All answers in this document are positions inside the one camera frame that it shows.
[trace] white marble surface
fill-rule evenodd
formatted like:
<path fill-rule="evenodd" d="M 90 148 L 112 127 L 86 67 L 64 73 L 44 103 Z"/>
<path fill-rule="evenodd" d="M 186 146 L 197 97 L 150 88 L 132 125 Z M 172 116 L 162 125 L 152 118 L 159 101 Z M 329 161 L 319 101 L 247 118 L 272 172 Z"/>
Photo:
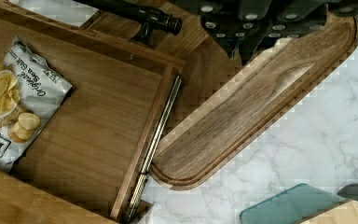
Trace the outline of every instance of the white marble surface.
<path fill-rule="evenodd" d="M 56 13 L 37 10 L 50 17 Z M 64 15 L 65 10 L 61 7 L 59 14 Z M 332 193 L 358 183 L 358 48 L 306 98 L 201 186 L 172 191 L 150 179 L 143 199 L 154 207 L 140 223 L 237 224 L 241 210 L 298 183 Z"/>

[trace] chip bag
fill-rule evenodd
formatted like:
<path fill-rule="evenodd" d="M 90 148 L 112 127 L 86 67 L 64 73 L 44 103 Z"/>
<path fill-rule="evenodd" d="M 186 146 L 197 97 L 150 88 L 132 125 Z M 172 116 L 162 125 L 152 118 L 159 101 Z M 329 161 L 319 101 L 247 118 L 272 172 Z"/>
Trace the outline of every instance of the chip bag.
<path fill-rule="evenodd" d="M 0 170 L 39 135 L 72 85 L 16 36 L 0 63 Z"/>

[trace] wooden drawer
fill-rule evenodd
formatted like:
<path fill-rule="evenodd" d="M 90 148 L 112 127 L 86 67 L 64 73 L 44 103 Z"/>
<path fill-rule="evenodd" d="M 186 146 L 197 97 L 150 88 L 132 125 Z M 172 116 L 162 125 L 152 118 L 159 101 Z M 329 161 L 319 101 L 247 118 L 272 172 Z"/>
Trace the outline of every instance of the wooden drawer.
<path fill-rule="evenodd" d="M 0 1 L 0 62 L 15 35 L 74 90 L 10 174 L 120 220 L 145 143 L 184 62 Z"/>

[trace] teal object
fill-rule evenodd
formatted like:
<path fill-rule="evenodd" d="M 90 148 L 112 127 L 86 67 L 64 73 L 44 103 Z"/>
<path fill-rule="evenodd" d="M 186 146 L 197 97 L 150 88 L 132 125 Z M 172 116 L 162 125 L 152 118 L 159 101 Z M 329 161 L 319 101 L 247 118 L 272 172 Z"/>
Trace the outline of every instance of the teal object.
<path fill-rule="evenodd" d="M 297 223 L 345 200 L 307 184 L 299 184 L 243 210 L 241 224 Z"/>

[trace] wooden cutting board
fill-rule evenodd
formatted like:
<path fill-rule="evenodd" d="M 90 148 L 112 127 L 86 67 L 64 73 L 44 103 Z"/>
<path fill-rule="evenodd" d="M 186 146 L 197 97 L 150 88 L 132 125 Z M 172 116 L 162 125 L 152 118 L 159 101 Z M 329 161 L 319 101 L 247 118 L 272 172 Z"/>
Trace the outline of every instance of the wooden cutting board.
<path fill-rule="evenodd" d="M 213 69 L 208 58 L 216 54 L 208 47 L 193 52 L 170 118 L 172 130 L 161 139 L 151 166 L 153 177 L 170 189 L 200 185 L 324 80 L 357 44 L 358 18 L 329 16 L 323 31 L 283 39 L 214 89 L 213 75 L 223 70 L 227 78 L 238 67 Z"/>
<path fill-rule="evenodd" d="M 358 224 L 358 202 L 349 201 L 299 224 Z"/>

